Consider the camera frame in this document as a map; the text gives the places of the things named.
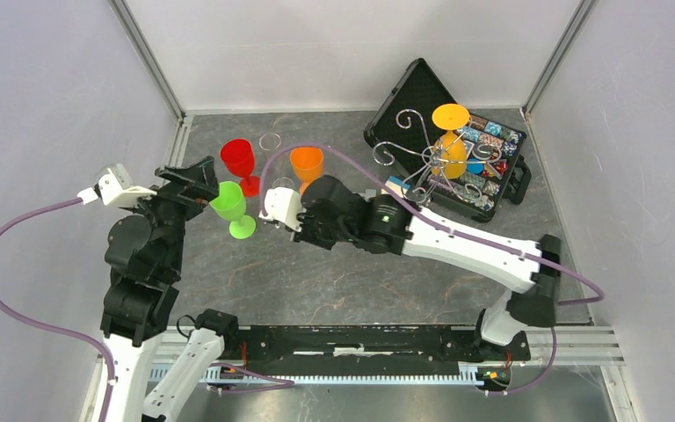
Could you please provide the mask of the green wine glass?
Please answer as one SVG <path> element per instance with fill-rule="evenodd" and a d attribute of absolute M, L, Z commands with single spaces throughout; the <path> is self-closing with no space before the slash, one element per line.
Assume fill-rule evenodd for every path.
<path fill-rule="evenodd" d="M 257 224 L 246 214 L 246 198 L 236 182 L 221 182 L 219 195 L 209 205 L 222 220 L 229 223 L 229 234 L 233 238 L 243 240 L 254 234 Z"/>

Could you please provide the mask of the red wine glass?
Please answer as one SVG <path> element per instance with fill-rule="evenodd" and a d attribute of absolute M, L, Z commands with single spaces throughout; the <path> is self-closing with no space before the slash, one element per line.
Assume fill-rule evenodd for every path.
<path fill-rule="evenodd" d="M 236 138 L 226 142 L 221 148 L 220 158 L 228 171 L 240 178 L 238 185 L 245 197 L 259 195 L 260 178 L 253 175 L 256 160 L 248 140 Z"/>

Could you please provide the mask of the clear wine glass front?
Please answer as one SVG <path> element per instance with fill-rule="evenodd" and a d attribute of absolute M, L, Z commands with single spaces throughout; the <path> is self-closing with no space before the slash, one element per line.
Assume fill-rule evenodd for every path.
<path fill-rule="evenodd" d="M 277 133 L 265 133 L 260 136 L 258 146 L 263 151 L 273 152 L 281 148 L 282 138 Z"/>

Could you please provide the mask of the clear wine glass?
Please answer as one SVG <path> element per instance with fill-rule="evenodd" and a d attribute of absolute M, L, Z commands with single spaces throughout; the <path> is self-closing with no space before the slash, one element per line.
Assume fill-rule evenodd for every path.
<path fill-rule="evenodd" d="M 296 186 L 295 186 L 295 182 L 291 178 L 280 177 L 280 178 L 276 178 L 272 182 L 272 189 L 275 189 L 275 188 L 286 188 L 286 189 L 295 190 Z"/>
<path fill-rule="evenodd" d="M 273 152 L 281 148 L 282 138 L 277 133 L 265 133 L 260 136 L 258 146 L 263 151 Z"/>

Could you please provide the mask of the orange wine glass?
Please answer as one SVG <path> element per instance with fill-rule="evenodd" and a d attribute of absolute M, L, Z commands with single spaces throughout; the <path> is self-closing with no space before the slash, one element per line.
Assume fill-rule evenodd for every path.
<path fill-rule="evenodd" d="M 323 151 L 315 147 L 296 148 L 290 153 L 294 174 L 301 181 L 299 194 L 303 194 L 312 182 L 323 175 L 323 159 Z"/>

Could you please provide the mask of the yellow wine glass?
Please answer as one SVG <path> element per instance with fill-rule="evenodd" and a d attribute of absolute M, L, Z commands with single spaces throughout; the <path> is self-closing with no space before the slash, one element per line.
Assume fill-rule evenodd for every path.
<path fill-rule="evenodd" d="M 468 109 L 456 103 L 440 105 L 433 111 L 432 123 L 444 131 L 434 143 L 432 150 L 439 159 L 439 168 L 434 170 L 435 174 L 455 179 L 467 169 L 467 147 L 457 131 L 465 127 L 469 121 Z"/>

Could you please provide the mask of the clear wine glass back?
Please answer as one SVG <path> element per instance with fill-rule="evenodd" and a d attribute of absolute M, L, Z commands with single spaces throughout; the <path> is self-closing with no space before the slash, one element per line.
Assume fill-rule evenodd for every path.
<path fill-rule="evenodd" d="M 280 177 L 280 178 L 276 178 L 272 182 L 272 189 L 275 189 L 275 188 L 286 188 L 286 189 L 295 190 L 296 186 L 295 186 L 295 182 L 291 178 Z"/>

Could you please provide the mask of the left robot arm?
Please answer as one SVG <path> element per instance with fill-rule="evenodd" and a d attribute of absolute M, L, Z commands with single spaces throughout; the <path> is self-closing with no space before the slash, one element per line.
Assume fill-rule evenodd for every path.
<path fill-rule="evenodd" d="M 107 166 L 94 189 L 102 203 L 128 211 L 107 235 L 110 287 L 100 330 L 113 366 L 99 421 L 176 421 L 209 365 L 234 356 L 240 333 L 217 324 L 212 310 L 199 315 L 181 356 L 148 392 L 157 349 L 178 298 L 185 225 L 218 198 L 214 158 L 187 167 L 162 166 L 161 186 L 136 185 L 123 164 Z"/>

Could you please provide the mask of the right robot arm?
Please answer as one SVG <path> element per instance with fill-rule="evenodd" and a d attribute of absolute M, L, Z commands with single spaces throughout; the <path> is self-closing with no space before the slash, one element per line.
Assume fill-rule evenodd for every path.
<path fill-rule="evenodd" d="M 503 295 L 481 312 L 472 336 L 484 359 L 496 358 L 526 329 L 555 326 L 561 275 L 544 262 L 559 263 L 557 236 L 529 241 L 494 235 L 427 207 L 403 207 L 390 191 L 365 198 L 332 176 L 297 193 L 287 217 L 295 242 L 325 250 L 349 243 L 372 254 L 431 259 L 504 286 Z"/>

